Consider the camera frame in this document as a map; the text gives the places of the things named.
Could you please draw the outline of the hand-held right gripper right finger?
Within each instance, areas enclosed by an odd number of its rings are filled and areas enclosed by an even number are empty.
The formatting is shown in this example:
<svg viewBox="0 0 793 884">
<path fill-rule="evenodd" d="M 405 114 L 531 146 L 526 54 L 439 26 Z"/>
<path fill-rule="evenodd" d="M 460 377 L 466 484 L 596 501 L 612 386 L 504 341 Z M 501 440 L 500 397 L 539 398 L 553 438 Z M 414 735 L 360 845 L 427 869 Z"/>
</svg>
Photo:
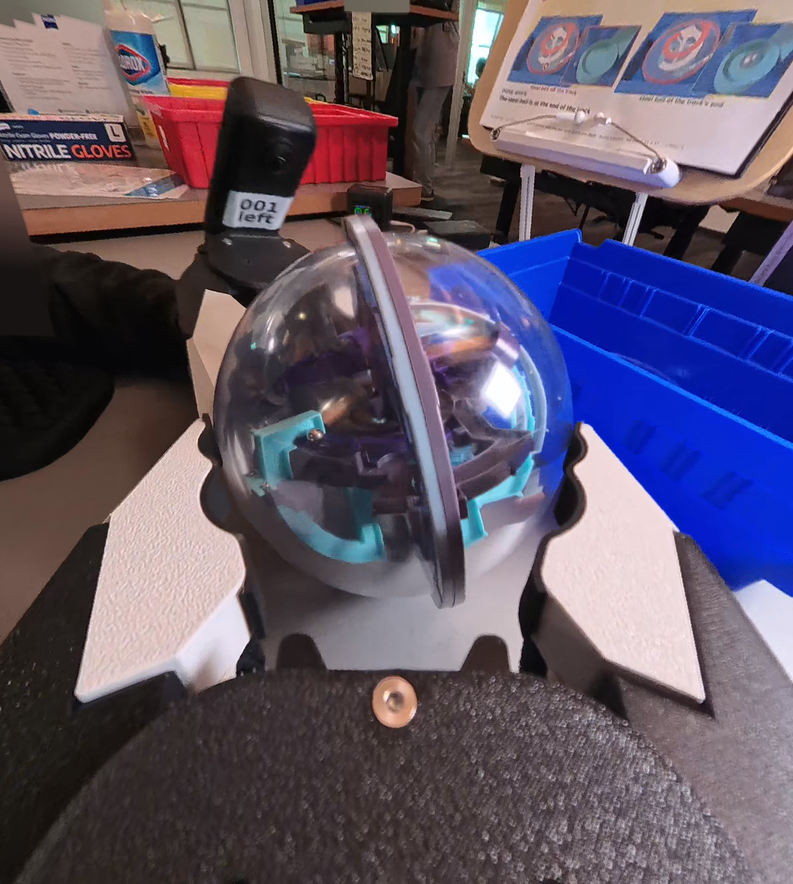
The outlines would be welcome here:
<svg viewBox="0 0 793 884">
<path fill-rule="evenodd" d="M 549 679 L 706 701 L 678 530 L 592 426 L 574 427 L 520 623 Z"/>
</svg>

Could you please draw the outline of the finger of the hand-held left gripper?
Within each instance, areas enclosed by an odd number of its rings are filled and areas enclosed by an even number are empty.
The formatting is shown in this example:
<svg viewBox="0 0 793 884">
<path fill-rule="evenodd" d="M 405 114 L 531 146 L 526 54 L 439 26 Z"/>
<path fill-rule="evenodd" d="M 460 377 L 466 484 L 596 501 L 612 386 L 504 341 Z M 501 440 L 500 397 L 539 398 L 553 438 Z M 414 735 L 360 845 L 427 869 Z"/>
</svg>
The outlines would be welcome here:
<svg viewBox="0 0 793 884">
<path fill-rule="evenodd" d="M 246 308 L 227 293 L 205 290 L 192 337 L 186 342 L 198 417 L 213 415 L 222 360 Z"/>
</svg>

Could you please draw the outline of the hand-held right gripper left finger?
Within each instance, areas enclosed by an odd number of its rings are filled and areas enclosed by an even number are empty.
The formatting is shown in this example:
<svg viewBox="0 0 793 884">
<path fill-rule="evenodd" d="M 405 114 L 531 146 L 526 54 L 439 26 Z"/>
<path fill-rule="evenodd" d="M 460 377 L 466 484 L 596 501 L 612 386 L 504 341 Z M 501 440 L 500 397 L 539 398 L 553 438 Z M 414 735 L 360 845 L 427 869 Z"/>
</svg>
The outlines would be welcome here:
<svg viewBox="0 0 793 884">
<path fill-rule="evenodd" d="M 159 675 L 190 694 L 237 677 L 252 625 L 246 527 L 196 420 L 110 514 L 74 695 Z"/>
</svg>

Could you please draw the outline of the clear plastic maze ball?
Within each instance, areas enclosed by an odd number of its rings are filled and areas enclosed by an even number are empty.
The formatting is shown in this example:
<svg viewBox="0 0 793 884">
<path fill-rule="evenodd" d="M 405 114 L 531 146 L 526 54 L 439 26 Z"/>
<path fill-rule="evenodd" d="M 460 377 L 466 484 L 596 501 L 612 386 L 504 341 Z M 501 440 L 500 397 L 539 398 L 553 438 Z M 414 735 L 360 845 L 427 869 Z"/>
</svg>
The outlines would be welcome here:
<svg viewBox="0 0 793 884">
<path fill-rule="evenodd" d="M 452 608 L 558 496 L 574 434 L 566 361 L 483 256 L 367 215 L 344 229 L 236 326 L 214 396 L 223 477 L 310 577 Z"/>
</svg>

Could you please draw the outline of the yellow plastic bin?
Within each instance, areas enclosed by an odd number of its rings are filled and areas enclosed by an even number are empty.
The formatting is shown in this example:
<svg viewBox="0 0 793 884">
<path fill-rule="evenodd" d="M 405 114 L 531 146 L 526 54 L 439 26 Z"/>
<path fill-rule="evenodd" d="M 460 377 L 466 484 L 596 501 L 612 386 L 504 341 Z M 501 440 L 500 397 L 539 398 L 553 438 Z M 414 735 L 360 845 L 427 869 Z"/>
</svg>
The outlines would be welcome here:
<svg viewBox="0 0 793 884">
<path fill-rule="evenodd" d="M 222 101 L 230 81 L 168 77 L 169 92 L 174 97 Z"/>
</svg>

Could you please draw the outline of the red plastic bin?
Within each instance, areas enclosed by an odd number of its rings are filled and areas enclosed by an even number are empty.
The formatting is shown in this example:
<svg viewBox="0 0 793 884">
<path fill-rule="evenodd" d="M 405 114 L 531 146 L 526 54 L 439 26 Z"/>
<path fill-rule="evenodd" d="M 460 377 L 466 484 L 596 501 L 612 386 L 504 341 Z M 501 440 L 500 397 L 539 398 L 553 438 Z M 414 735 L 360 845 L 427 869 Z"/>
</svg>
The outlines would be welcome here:
<svg viewBox="0 0 793 884">
<path fill-rule="evenodd" d="M 398 122 L 394 116 L 312 99 L 305 102 L 312 109 L 317 137 L 302 185 L 386 179 L 389 135 Z M 170 170 L 191 188 L 208 188 L 225 101 L 148 96 L 146 105 Z"/>
</svg>

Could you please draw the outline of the black charger with green display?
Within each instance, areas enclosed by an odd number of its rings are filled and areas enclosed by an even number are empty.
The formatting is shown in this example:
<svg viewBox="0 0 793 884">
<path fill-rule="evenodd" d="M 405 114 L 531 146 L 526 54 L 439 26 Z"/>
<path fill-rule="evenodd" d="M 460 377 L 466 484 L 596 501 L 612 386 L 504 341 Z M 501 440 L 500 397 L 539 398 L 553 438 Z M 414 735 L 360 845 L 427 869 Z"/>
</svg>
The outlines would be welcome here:
<svg viewBox="0 0 793 884">
<path fill-rule="evenodd" d="M 382 230 L 391 228 L 394 199 L 393 189 L 384 184 L 354 183 L 345 193 L 346 215 L 370 217 Z"/>
</svg>

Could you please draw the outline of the white wipes canister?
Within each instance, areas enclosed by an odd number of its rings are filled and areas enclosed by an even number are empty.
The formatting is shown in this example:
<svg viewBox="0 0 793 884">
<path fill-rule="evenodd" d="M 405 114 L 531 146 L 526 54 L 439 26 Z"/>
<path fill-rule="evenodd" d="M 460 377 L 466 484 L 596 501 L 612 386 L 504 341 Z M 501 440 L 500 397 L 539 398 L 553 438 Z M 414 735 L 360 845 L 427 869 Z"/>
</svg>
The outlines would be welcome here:
<svg viewBox="0 0 793 884">
<path fill-rule="evenodd" d="M 116 59 L 130 92 L 169 96 L 152 17 L 124 1 L 104 1 L 103 7 Z"/>
</svg>

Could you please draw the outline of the blue white carton box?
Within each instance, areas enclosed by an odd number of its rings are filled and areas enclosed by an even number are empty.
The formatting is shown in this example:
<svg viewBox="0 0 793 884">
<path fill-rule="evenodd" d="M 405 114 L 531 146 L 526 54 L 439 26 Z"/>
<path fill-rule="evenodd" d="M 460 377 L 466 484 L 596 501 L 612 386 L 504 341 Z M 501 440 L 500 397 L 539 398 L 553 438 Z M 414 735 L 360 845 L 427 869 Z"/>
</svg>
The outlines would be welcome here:
<svg viewBox="0 0 793 884">
<path fill-rule="evenodd" d="M 123 116 L 0 114 L 0 147 L 10 162 L 134 163 Z"/>
</svg>

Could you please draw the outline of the black mesh cushion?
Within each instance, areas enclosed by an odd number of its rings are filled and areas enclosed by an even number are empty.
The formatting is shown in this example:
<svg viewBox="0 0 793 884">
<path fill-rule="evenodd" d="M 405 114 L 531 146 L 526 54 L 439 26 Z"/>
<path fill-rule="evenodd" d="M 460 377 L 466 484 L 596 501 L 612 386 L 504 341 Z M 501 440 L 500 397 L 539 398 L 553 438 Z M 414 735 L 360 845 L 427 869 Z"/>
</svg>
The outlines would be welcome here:
<svg viewBox="0 0 793 884">
<path fill-rule="evenodd" d="M 115 392 L 104 370 L 57 355 L 0 355 L 0 482 L 72 450 Z"/>
</svg>

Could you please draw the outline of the blue plastic bin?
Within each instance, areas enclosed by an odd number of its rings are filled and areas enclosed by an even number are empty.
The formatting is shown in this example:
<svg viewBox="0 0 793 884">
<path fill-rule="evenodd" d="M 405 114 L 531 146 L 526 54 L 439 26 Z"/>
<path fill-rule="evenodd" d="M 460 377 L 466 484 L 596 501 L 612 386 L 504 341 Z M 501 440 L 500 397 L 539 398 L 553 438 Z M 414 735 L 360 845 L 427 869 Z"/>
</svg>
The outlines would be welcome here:
<svg viewBox="0 0 793 884">
<path fill-rule="evenodd" d="M 482 251 L 590 425 L 723 580 L 793 597 L 793 297 L 577 231 Z"/>
</svg>

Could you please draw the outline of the black flat device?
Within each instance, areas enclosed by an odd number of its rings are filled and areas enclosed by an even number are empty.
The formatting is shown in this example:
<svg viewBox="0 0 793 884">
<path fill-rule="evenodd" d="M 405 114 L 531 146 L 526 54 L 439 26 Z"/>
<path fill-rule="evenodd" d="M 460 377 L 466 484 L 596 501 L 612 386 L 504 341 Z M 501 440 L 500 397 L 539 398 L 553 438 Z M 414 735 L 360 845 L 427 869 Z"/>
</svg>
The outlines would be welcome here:
<svg viewBox="0 0 793 884">
<path fill-rule="evenodd" d="M 471 245 L 470 249 L 487 248 L 492 239 L 492 233 L 479 222 L 458 218 L 455 213 L 445 209 L 434 209 L 425 206 L 395 206 L 392 212 L 392 223 L 396 221 L 413 225 L 416 229 L 427 231 L 438 238 L 451 241 L 469 241 L 474 243 L 482 241 L 484 245 Z"/>
</svg>

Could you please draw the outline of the white paper sign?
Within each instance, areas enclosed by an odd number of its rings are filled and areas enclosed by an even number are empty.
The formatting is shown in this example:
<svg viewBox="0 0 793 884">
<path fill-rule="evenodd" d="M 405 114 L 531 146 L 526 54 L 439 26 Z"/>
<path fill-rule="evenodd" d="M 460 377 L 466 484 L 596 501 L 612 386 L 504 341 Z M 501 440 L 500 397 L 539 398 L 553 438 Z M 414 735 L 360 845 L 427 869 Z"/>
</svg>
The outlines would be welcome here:
<svg viewBox="0 0 793 884">
<path fill-rule="evenodd" d="M 79 18 L 0 23 L 0 88 L 16 113 L 135 116 L 108 32 Z"/>
</svg>

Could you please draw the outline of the white easel stand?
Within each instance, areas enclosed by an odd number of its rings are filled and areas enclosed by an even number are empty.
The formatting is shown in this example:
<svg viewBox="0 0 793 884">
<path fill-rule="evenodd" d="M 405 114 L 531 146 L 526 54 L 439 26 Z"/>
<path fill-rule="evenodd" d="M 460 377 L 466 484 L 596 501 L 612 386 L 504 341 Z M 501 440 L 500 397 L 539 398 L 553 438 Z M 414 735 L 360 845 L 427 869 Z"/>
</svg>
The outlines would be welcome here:
<svg viewBox="0 0 793 884">
<path fill-rule="evenodd" d="M 535 177 L 537 169 L 530 163 L 520 166 L 520 192 L 519 192 L 519 240 L 526 241 L 532 238 L 532 217 L 534 211 Z M 641 226 L 647 204 L 647 193 L 635 193 L 634 203 L 624 225 L 622 243 L 633 246 L 637 233 Z"/>
</svg>

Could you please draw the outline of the white sheet clip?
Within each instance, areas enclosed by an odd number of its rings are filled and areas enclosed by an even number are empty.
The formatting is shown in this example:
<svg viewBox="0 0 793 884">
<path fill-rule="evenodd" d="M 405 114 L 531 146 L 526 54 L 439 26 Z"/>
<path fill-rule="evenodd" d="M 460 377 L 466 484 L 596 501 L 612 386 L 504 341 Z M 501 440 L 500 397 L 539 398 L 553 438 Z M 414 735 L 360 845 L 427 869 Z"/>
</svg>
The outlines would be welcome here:
<svg viewBox="0 0 793 884">
<path fill-rule="evenodd" d="M 503 152 L 656 189 L 682 178 L 675 161 L 601 112 L 523 117 L 492 127 L 490 141 Z"/>
</svg>

